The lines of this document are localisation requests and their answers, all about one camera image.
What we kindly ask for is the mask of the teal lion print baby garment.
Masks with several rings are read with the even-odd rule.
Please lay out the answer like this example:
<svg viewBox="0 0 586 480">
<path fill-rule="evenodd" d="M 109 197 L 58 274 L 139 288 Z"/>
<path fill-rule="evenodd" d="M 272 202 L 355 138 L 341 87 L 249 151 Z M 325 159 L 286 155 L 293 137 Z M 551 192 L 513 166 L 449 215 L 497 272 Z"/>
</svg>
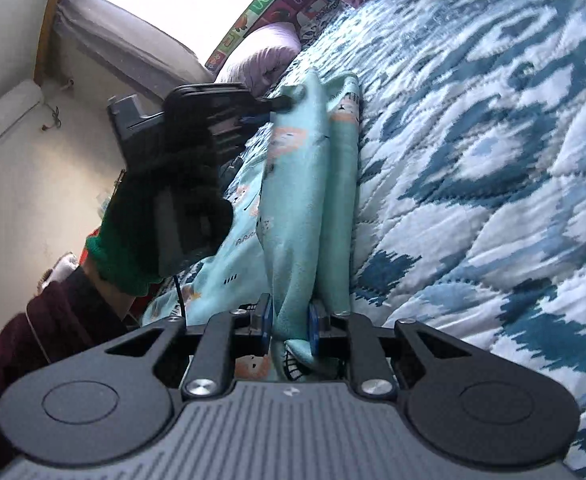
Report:
<svg viewBox="0 0 586 480">
<path fill-rule="evenodd" d="M 226 193 L 233 207 L 229 235 L 215 256 L 165 287 L 141 322 L 183 314 L 200 325 L 267 292 L 270 349 L 263 358 L 238 359 L 235 373 L 288 382 L 333 379 L 336 360 L 311 352 L 308 310 L 314 300 L 331 313 L 351 310 L 361 92 L 353 73 L 321 80 L 315 72 L 281 92 L 292 98 L 292 109 L 272 119 Z"/>
</svg>

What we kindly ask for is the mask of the lavender pillow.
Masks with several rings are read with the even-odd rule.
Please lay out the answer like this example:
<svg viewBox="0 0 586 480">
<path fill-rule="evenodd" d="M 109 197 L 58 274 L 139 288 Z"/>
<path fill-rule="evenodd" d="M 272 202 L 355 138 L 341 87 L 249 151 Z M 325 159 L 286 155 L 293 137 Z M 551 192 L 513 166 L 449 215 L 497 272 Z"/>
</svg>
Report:
<svg viewBox="0 0 586 480">
<path fill-rule="evenodd" d="M 301 52 L 291 23 L 265 25 L 251 32 L 230 54 L 216 84 L 243 84 L 253 96 L 265 96 Z"/>
</svg>

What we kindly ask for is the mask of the colourful alphabet play mat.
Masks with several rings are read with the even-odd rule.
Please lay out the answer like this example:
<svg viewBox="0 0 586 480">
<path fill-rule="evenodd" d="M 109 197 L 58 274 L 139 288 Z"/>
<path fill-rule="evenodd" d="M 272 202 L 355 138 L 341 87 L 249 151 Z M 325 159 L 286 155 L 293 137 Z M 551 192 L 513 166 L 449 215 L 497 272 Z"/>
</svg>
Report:
<svg viewBox="0 0 586 480">
<path fill-rule="evenodd" d="M 273 23 L 291 24 L 303 47 L 319 27 L 319 20 L 333 10 L 339 0 L 253 0 L 223 36 L 204 66 L 217 75 L 230 54 L 255 30 Z"/>
</svg>

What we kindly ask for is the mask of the blue white patterned quilt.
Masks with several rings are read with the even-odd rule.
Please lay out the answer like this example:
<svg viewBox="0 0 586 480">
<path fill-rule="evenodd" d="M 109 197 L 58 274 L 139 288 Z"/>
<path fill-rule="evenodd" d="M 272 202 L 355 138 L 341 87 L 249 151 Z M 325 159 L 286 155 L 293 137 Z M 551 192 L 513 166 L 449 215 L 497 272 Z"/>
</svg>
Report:
<svg viewBox="0 0 586 480">
<path fill-rule="evenodd" d="M 372 0 L 310 68 L 363 96 L 354 310 L 561 382 L 586 479 L 586 0 Z"/>
</svg>

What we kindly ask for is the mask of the white wall air conditioner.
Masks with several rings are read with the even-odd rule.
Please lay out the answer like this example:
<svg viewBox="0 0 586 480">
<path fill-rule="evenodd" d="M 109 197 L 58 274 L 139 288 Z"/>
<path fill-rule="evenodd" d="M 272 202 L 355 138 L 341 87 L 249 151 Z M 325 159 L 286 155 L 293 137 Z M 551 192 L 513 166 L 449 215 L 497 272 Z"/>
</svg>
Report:
<svg viewBox="0 0 586 480">
<path fill-rule="evenodd" d="M 0 139 L 25 115 L 43 102 L 41 88 L 24 80 L 0 98 Z"/>
</svg>

